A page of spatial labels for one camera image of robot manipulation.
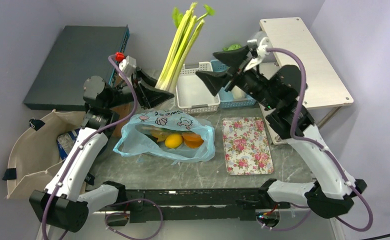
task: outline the white plastic basket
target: white plastic basket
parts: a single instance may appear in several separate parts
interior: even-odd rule
[[[187,114],[217,111],[220,98],[213,96],[203,81],[195,75],[198,70],[213,71],[208,61],[184,64],[176,85],[177,106]]]

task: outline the floral tray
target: floral tray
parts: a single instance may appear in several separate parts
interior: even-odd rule
[[[273,173],[269,142],[260,117],[223,118],[223,143],[230,175]]]

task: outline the blue plastic bag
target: blue plastic bag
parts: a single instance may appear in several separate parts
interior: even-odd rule
[[[201,136],[204,143],[198,148],[189,148],[182,143],[177,148],[167,148],[164,142],[157,144],[144,134],[143,128],[150,126],[173,131],[191,131]],[[123,157],[139,154],[151,154],[178,162],[206,162],[214,157],[214,128],[204,119],[196,119],[177,111],[152,111],[134,115],[121,129],[121,139],[115,145],[114,152]]]

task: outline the white shelf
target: white shelf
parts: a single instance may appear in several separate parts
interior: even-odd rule
[[[305,92],[303,105],[311,109],[348,106],[354,100],[343,82],[320,49],[316,40],[300,17],[270,18],[260,20],[261,29],[266,32],[274,48],[282,48],[296,54],[305,67],[308,89]],[[274,53],[279,66],[297,65],[289,56]],[[274,71],[270,63],[260,65],[260,72],[268,74]],[[264,117],[270,111],[264,111]],[[277,134],[268,126],[274,144],[285,144],[276,141]]]

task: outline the bag handle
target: bag handle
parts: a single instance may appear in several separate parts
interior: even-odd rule
[[[3,174],[2,180],[16,180],[17,179],[17,168],[7,168]]]
[[[28,121],[28,127],[34,129],[35,131],[39,130],[45,125],[44,121],[40,119],[32,118]]]

